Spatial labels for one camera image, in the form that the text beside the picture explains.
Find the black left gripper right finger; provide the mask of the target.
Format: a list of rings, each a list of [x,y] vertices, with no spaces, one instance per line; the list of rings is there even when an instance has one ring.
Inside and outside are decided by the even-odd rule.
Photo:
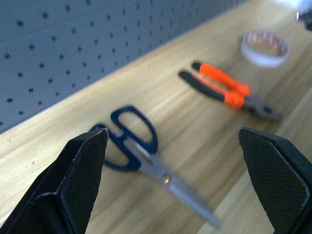
[[[239,144],[273,234],[312,234],[312,163],[287,139],[240,127]]]

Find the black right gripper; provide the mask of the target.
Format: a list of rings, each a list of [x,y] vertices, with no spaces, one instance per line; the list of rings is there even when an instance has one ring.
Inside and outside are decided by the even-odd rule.
[[[298,11],[296,14],[296,20],[302,22],[307,31],[312,32],[312,7]]]

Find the white tape roll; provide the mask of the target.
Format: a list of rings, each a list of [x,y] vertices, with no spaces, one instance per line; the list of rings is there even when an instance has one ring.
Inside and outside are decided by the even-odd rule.
[[[267,30],[245,33],[240,42],[240,50],[245,59],[265,68],[276,68],[282,65],[290,53],[287,41]]]

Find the orange and black pliers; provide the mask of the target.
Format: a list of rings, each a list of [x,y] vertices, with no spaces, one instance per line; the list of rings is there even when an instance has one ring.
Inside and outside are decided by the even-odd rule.
[[[181,70],[178,75],[200,93],[221,101],[234,110],[248,110],[260,118],[280,122],[282,115],[268,102],[252,95],[249,85],[235,80],[225,71],[208,63],[195,61],[197,73]]]

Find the grey pegboard panel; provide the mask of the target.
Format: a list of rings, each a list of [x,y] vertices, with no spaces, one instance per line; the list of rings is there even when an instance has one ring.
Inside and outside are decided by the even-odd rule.
[[[247,0],[0,0],[0,134]]]

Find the blue handled scissors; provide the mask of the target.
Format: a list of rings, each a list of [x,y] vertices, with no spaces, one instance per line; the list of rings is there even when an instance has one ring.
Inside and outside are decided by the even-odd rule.
[[[151,132],[152,140],[144,141],[121,123],[119,117],[124,113],[132,113],[137,116]],[[109,139],[124,153],[128,158],[128,162],[125,165],[120,165],[105,159],[103,163],[105,166],[120,172],[141,172],[149,175],[171,193],[180,204],[216,229],[221,228],[219,218],[208,208],[198,193],[162,160],[158,153],[156,130],[139,109],[133,105],[123,106],[114,110],[110,115],[110,119],[119,128],[119,134],[113,133],[103,123],[95,124],[91,130],[107,129]]]

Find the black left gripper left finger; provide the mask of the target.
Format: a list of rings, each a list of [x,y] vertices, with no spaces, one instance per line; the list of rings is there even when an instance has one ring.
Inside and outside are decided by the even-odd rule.
[[[83,133],[40,173],[0,234],[85,234],[98,195],[108,141],[106,129]]]

